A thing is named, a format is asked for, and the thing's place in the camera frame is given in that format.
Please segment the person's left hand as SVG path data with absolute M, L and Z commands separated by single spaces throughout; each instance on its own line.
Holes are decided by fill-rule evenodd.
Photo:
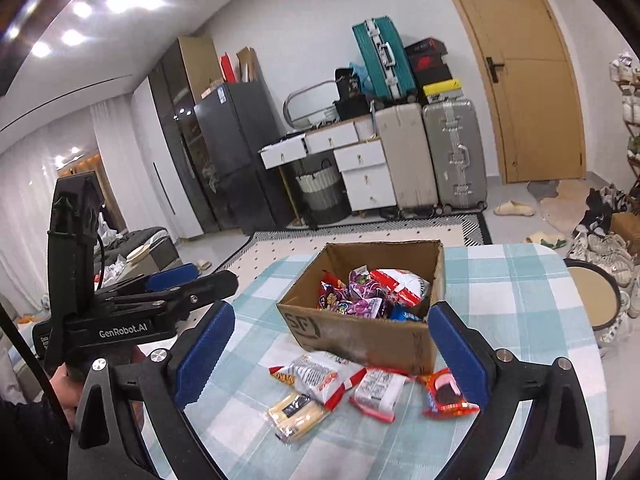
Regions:
M 131 361 L 139 363 L 144 361 L 144 359 L 144 353 L 138 347 L 134 347 L 131 353 Z M 50 377 L 50 384 L 58 398 L 58 402 L 60 402 L 62 406 L 70 429 L 74 429 L 76 411 L 84 383 L 73 379 L 67 370 L 66 364 L 63 363 Z M 138 429 L 142 429 L 144 425 L 143 404 L 141 402 L 132 402 L 131 406 L 134 410 L 134 420 L 137 423 Z

